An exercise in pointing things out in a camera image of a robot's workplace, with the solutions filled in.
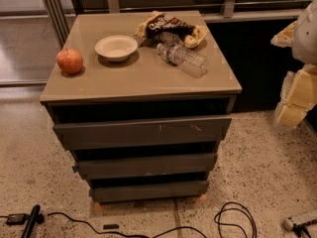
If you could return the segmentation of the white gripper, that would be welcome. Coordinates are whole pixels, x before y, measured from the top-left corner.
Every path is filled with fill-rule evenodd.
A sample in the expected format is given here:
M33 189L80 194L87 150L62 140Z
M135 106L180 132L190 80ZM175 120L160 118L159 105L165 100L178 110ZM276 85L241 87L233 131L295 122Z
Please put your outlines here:
M291 48L295 24L296 21L290 23L274 35L270 43L280 48ZM279 102L275 108L275 123L295 129L306 117L306 112L317 104L317 66L306 64L298 72L289 71L283 80L280 97L283 103Z

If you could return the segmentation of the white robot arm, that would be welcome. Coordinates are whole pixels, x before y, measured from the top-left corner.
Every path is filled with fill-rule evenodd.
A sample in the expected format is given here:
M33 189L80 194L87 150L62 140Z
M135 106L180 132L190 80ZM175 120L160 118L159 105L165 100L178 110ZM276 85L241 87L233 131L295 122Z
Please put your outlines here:
M304 63L298 72L286 74L274 112L276 124L295 129L317 105L317 0L295 22L274 35L270 43L290 47L292 56Z

